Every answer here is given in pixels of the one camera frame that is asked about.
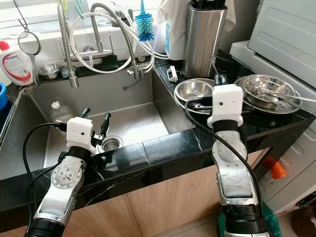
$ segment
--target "red bottle cap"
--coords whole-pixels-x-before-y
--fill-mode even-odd
[[[4,40],[0,41],[0,49],[1,50],[7,50],[9,48],[10,48],[10,45],[7,42],[5,42]]]

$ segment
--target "blue container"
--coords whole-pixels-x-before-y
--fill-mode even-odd
[[[2,110],[8,102],[8,97],[5,94],[6,86],[0,82],[0,110]]]

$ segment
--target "white plastic bottle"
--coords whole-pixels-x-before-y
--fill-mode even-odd
[[[0,68],[16,85],[28,85],[33,82],[32,65],[29,57],[19,46],[12,47],[3,40],[0,41]]]
[[[51,104],[50,118],[52,122],[55,122],[56,120],[68,122],[69,119],[74,117],[75,116],[68,106],[60,106],[58,101]]]

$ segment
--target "stainless steel knife block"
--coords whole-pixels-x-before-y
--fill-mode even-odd
[[[189,3],[186,24],[186,58],[184,75],[205,78],[216,59],[227,7],[223,9],[197,9]]]

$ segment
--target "white towel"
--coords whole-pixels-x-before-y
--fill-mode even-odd
[[[170,23],[170,43],[174,44],[186,31],[188,3],[191,0],[161,0],[157,12],[158,24],[167,21]],[[226,0],[228,12],[225,22],[225,31],[231,31],[235,26],[236,17],[234,0]]]

